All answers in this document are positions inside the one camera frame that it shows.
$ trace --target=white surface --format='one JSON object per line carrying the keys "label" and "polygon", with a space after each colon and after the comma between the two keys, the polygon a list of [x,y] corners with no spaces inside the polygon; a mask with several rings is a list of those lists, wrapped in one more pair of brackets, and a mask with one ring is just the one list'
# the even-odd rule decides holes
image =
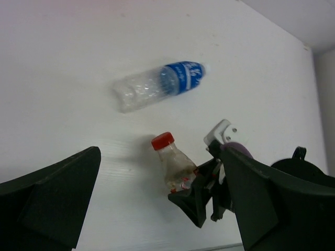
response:
{"label": "white surface", "polygon": [[[102,150],[78,251],[241,241],[233,214],[197,229],[167,200],[149,143],[161,132],[201,164],[203,137],[229,118],[256,159],[271,164],[301,145],[326,168],[311,52],[242,2],[1,1],[0,39],[0,181]],[[115,110],[111,81],[178,60],[213,70],[191,92]]]}
{"label": "white surface", "polygon": [[335,0],[243,1],[316,53],[335,48]]}
{"label": "white surface", "polygon": [[335,50],[315,59],[329,174],[335,177]]}

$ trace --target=purple robot part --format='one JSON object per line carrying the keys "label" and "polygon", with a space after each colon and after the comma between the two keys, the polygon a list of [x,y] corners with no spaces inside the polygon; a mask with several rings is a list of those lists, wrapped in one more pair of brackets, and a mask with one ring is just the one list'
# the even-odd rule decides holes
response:
{"label": "purple robot part", "polygon": [[253,158],[251,153],[248,151],[248,149],[246,149],[243,145],[241,145],[240,143],[237,143],[237,142],[229,142],[229,143],[226,143],[224,145],[222,145],[220,148],[221,150],[225,150],[227,149],[228,147],[231,147],[231,148],[234,148],[235,150],[243,153],[245,156],[248,156],[249,158]]}

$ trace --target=red bottle cap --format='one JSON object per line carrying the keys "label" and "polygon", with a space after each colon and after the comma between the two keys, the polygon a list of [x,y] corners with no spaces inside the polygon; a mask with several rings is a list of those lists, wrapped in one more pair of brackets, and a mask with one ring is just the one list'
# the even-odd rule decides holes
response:
{"label": "red bottle cap", "polygon": [[152,144],[152,147],[155,149],[155,151],[158,151],[160,149],[163,149],[164,147],[167,147],[173,142],[174,142],[174,138],[171,132],[164,132],[161,135],[154,138],[151,141],[151,144]]}

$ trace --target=robotic hand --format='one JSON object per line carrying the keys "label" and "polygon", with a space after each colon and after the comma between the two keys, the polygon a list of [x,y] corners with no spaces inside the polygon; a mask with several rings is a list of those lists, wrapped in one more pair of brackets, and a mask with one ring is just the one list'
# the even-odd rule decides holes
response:
{"label": "robotic hand", "polygon": [[196,226],[204,224],[212,198],[211,219],[234,212],[245,250],[335,250],[335,178],[305,161],[305,148],[264,165],[227,120],[204,141],[213,159],[198,167],[191,189],[168,196]]}

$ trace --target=clear plastic bottle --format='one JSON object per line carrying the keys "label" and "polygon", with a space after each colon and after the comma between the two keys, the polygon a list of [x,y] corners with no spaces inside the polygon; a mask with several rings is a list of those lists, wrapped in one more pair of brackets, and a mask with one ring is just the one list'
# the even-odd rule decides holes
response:
{"label": "clear plastic bottle", "polygon": [[196,178],[197,166],[174,144],[170,132],[163,133],[151,141],[162,162],[164,181],[171,192],[190,189]]}
{"label": "clear plastic bottle", "polygon": [[208,71],[202,64],[183,61],[128,76],[114,85],[122,112],[130,112],[197,87]]}

